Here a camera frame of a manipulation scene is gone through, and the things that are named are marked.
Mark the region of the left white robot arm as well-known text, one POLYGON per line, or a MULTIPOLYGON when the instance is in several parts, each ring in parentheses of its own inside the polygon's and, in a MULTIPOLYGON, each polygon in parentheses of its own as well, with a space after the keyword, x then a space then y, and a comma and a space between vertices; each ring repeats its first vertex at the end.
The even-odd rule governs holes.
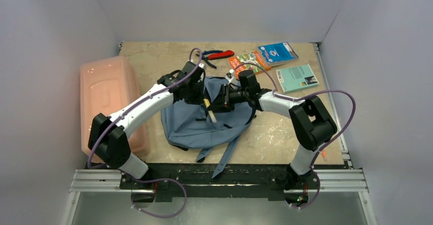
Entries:
POLYGON ((132 152, 129 139, 147 120, 177 101, 200 104, 205 70, 205 64, 188 61, 180 71, 161 76, 131 104, 108 116, 97 114, 88 140, 90 154, 97 155, 109 168, 131 175, 138 188, 148 188, 152 183, 149 167, 132 152))

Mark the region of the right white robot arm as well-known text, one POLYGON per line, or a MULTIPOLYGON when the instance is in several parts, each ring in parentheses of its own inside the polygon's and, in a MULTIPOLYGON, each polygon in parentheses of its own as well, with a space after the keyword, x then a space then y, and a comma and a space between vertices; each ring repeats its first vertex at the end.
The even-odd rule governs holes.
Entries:
POLYGON ((208 111, 226 113, 236 104, 247 103, 253 110, 272 112, 292 121, 299 147, 287 167, 285 184, 300 187, 311 173, 319 148, 337 133, 337 126, 317 96, 306 99, 286 97, 271 89, 261 88, 251 70, 238 75, 240 85, 224 84, 211 101, 208 111))

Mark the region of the yellow highlighter marker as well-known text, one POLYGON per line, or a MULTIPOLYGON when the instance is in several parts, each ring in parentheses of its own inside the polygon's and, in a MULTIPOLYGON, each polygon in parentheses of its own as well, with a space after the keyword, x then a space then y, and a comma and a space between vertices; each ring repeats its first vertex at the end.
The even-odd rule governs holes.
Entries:
POLYGON ((215 117, 213 111, 209 109, 209 108, 210 108, 210 101, 209 101, 208 99, 204 98, 204 99, 203 99, 203 102, 204 102, 204 105, 205 105, 205 107, 206 107, 206 109, 207 109, 207 112, 208 112, 208 115, 209 115, 211 121, 212 121, 213 123, 217 123, 217 119, 216 119, 216 117, 215 117))

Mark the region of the blue student backpack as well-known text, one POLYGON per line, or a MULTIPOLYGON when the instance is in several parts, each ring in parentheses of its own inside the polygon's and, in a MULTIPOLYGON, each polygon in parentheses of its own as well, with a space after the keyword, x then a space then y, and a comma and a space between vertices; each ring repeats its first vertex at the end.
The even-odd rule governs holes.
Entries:
POLYGON ((204 105, 189 105, 178 101, 161 111, 161 122, 169 144, 178 148, 199 149, 197 160, 205 158, 215 147, 226 143, 213 178, 226 167, 241 139, 252 123, 256 110, 248 103, 235 104, 234 111, 215 113, 213 123, 204 105))

